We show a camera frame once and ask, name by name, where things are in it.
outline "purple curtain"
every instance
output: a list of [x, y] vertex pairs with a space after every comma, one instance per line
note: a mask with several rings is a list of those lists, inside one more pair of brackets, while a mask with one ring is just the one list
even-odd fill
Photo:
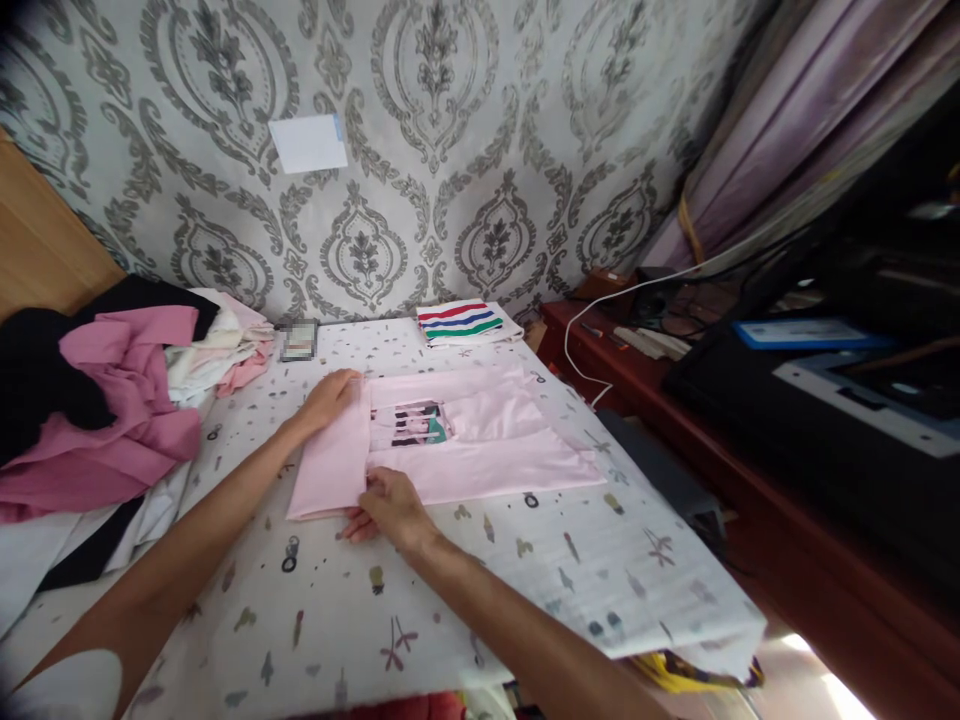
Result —
[[[958, 5], [784, 3], [687, 183], [705, 255], [776, 215], [758, 244], [809, 221], [929, 108], [960, 76]], [[693, 264], [675, 215], [643, 264]]]

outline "white cable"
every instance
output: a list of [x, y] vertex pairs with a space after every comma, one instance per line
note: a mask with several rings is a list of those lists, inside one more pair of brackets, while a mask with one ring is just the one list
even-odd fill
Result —
[[628, 288], [626, 288], [625, 290], [620, 290], [620, 291], [615, 292], [615, 293], [612, 293], [612, 294], [610, 294], [610, 295], [606, 295], [606, 296], [604, 296], [604, 297], [597, 298], [596, 300], [594, 300], [592, 303], [590, 303], [589, 305], [587, 305], [583, 310], [581, 310], [580, 312], [578, 312], [576, 315], [574, 315], [574, 316], [570, 319], [570, 322], [567, 323], [567, 328], [566, 328], [566, 330], [565, 330], [564, 333], [563, 333], [563, 354], [567, 356], [567, 362], [570, 363], [570, 367], [572, 367], [574, 370], [576, 370], [576, 371], [577, 371], [577, 374], [578, 374], [580, 377], [582, 377], [584, 380], [589, 380], [589, 381], [591, 381], [591, 382], [598, 382], [598, 383], [600, 383], [601, 385], [606, 385], [606, 387], [605, 387], [603, 390], [600, 391], [600, 394], [597, 395], [597, 396], [593, 399], [593, 402], [590, 403], [590, 407], [591, 407], [592, 409], [596, 409], [597, 402], [599, 402], [600, 398], [602, 398], [602, 397], [606, 394], [607, 390], [609, 390], [610, 388], [613, 387], [613, 383], [608, 383], [606, 380], [600, 380], [599, 378], [592, 378], [592, 377], [590, 377], [589, 375], [585, 375], [585, 374], [583, 373], [583, 371], [581, 371], [580, 368], [577, 367], [577, 364], [576, 364], [575, 362], [573, 362], [573, 358], [570, 357], [570, 351], [569, 351], [568, 348], [567, 348], [567, 343], [568, 343], [568, 341], [569, 341], [569, 339], [570, 339], [570, 326], [573, 325], [573, 324], [574, 324], [577, 320], [579, 320], [581, 317], [583, 317], [583, 316], [586, 314], [586, 312], [587, 312], [590, 308], [592, 308], [594, 305], [596, 305], [598, 302], [602, 302], [602, 301], [604, 301], [604, 300], [609, 300], [610, 298], [619, 297], [620, 295], [623, 295], [623, 294], [625, 294], [625, 293], [631, 292], [631, 291], [636, 290], [636, 289], [638, 289], [638, 288], [646, 287], [647, 285], [653, 285], [654, 283], [665, 282], [665, 281], [667, 281], [667, 280], [673, 280], [674, 278], [680, 277], [681, 275], [686, 275], [686, 274], [692, 273], [692, 272], [694, 272], [694, 271], [696, 271], [696, 270], [700, 270], [700, 269], [706, 267], [707, 265], [709, 265], [710, 263], [714, 263], [714, 262], [716, 262], [717, 260], [719, 260], [720, 258], [726, 257], [727, 255], [730, 255], [731, 253], [733, 253], [734, 250], [739, 250], [740, 248], [742, 248], [742, 247], [743, 247], [744, 245], [746, 245], [747, 243], [750, 243], [750, 242], [753, 242], [754, 240], [756, 240], [758, 236], [762, 235], [762, 234], [765, 233], [768, 229], [770, 229], [770, 227], [772, 227], [774, 223], [779, 222], [780, 216], [781, 216], [782, 214], [783, 214], [783, 213], [779, 213], [778, 215], [776, 215], [776, 216], [773, 218], [773, 220], [771, 220], [770, 222], [768, 222], [766, 225], [764, 225], [763, 227], [761, 227], [761, 228], [760, 228], [759, 230], [757, 230], [756, 232], [752, 233], [752, 234], [751, 234], [749, 237], [747, 237], [745, 240], [741, 240], [741, 241], [738, 242], [736, 245], [732, 245], [732, 246], [728, 247], [726, 250], [724, 250], [724, 251], [723, 251], [722, 253], [720, 253], [719, 255], [714, 255], [712, 258], [707, 258], [706, 260], [704, 260], [704, 261], [703, 261], [702, 263], [700, 263], [699, 265], [694, 265], [693, 267], [688, 267], [688, 268], [686, 268], [685, 270], [679, 270], [679, 271], [673, 273], [672, 275], [665, 275], [665, 276], [663, 276], [663, 277], [655, 278], [655, 279], [653, 279], [653, 280], [646, 280], [646, 281], [644, 281], [644, 282], [642, 282], [642, 283], [638, 283], [638, 284], [636, 284], [636, 285], [633, 285], [633, 286], [631, 286], [631, 287], [628, 287]]

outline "white paper note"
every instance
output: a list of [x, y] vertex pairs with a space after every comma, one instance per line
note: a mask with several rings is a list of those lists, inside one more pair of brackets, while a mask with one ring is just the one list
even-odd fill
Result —
[[347, 148], [336, 115], [271, 120], [269, 126], [287, 175], [347, 166]]

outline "folded striped cloth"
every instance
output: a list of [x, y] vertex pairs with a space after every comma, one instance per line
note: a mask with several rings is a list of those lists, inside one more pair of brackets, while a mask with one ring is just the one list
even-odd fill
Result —
[[523, 331], [510, 322], [508, 333], [499, 307], [480, 299], [457, 300], [433, 307], [417, 308], [417, 321], [428, 347], [444, 345], [480, 345], [514, 339]]

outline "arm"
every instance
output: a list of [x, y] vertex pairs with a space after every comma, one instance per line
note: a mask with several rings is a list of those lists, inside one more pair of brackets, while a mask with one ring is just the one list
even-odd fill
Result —
[[375, 468], [370, 479], [344, 537], [361, 542], [382, 531], [547, 717], [668, 720], [637, 678], [447, 540], [406, 475]]
[[157, 541], [30, 672], [26, 682], [85, 650], [116, 653], [126, 710], [170, 633], [209, 582], [291, 452], [323, 429], [351, 398], [352, 370], [324, 378], [292, 418]]

